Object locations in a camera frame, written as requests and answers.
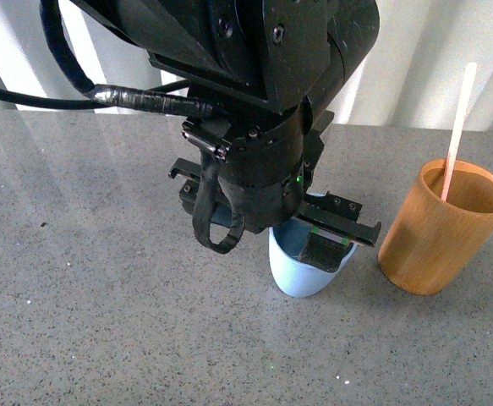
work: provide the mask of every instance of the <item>white wall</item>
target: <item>white wall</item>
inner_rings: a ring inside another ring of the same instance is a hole
[[[474,61],[478,74],[464,129],[493,130],[493,0],[377,2],[378,41],[332,103],[336,121],[449,129],[464,69]],[[144,51],[114,37],[68,0],[60,3],[68,39],[94,81],[148,88],[175,80],[152,68]],[[79,98],[47,51],[38,4],[0,0],[0,86]],[[8,107],[0,102],[0,108]]]

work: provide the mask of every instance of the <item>wooden stick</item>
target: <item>wooden stick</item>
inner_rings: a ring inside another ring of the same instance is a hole
[[[460,137],[463,133],[464,119],[466,118],[466,109],[468,107],[469,97],[472,94],[474,87],[475,71],[477,63],[470,62],[464,72],[463,88],[460,90],[460,99],[458,100],[457,116],[455,124],[452,127],[451,143],[449,144],[449,152],[447,153],[446,172],[443,177],[443,187],[441,189],[441,199],[447,200],[449,194],[449,185],[451,184],[452,171],[455,168],[457,160],[458,145]]]

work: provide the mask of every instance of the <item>bamboo cup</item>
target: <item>bamboo cup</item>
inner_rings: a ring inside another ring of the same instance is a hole
[[[447,201],[445,159],[427,162],[381,245],[381,270],[411,294],[440,292],[493,231],[493,174],[457,161]]]

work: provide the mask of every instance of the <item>blue plastic cup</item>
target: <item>blue plastic cup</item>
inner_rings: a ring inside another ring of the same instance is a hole
[[[351,243],[348,253],[335,272],[325,272],[298,261],[311,224],[291,219],[279,227],[270,228],[269,259],[272,276],[278,287],[289,296],[305,298],[318,293],[346,266],[357,245]]]

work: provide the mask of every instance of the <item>gray countertop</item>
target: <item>gray countertop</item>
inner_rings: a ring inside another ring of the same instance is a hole
[[[167,171],[180,118],[0,112],[0,404],[493,405],[493,234],[430,297],[377,266],[450,132],[333,125],[312,190],[380,220],[315,296],[271,276],[268,233],[202,248]],[[493,171],[493,134],[459,157]]]

